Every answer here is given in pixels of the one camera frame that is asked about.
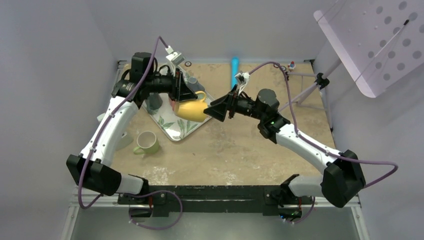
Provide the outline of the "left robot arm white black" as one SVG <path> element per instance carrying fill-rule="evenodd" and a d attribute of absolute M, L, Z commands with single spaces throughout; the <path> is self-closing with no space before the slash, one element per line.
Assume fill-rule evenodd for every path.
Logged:
<path fill-rule="evenodd" d="M 113 156 L 133 116 L 152 94 L 168 94 L 178 102 L 194 100 L 196 94 L 186 85 L 179 64 L 184 61 L 179 51 L 167 55 L 169 70 L 160 74 L 148 52 L 137 52 L 131 58 L 131 68 L 115 84 L 107 111 L 89 143 L 78 155 L 70 155 L 66 166 L 78 185 L 97 193 L 112 196 L 129 194 L 138 205 L 149 199 L 146 179 L 120 173 L 111 168 Z"/>

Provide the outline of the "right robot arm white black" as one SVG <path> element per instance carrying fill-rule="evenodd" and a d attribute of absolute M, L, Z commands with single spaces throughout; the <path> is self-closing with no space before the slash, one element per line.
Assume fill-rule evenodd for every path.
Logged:
<path fill-rule="evenodd" d="M 244 93 L 237 94 L 233 88 L 203 112 L 220 122 L 235 114 L 257 119 L 257 128 L 265 139 L 293 151 L 320 172 L 315 177 L 294 174 L 284 181 L 280 191 L 284 202 L 292 204 L 306 196 L 322 197 L 343 208 L 366 185 L 357 155 L 350 150 L 340 152 L 301 132 L 278 112 L 279 105 L 271 89 L 260 90 L 252 99 Z"/>

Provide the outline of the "yellow mug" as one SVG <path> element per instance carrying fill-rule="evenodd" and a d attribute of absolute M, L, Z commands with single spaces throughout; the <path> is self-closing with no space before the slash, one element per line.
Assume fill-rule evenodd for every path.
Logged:
<path fill-rule="evenodd" d="M 175 103 L 173 112 L 181 119 L 201 123 L 208 117 L 204 113 L 204 110 L 208 108 L 207 95 L 204 91 L 197 91 L 195 94 L 197 99 Z"/>

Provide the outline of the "light green mug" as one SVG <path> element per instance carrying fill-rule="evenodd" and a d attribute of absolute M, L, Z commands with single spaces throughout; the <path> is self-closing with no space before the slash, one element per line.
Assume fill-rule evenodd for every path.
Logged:
<path fill-rule="evenodd" d="M 136 138 L 137 146 L 133 149 L 135 155 L 155 154 L 160 149 L 157 136 L 152 131 L 144 131 Z"/>

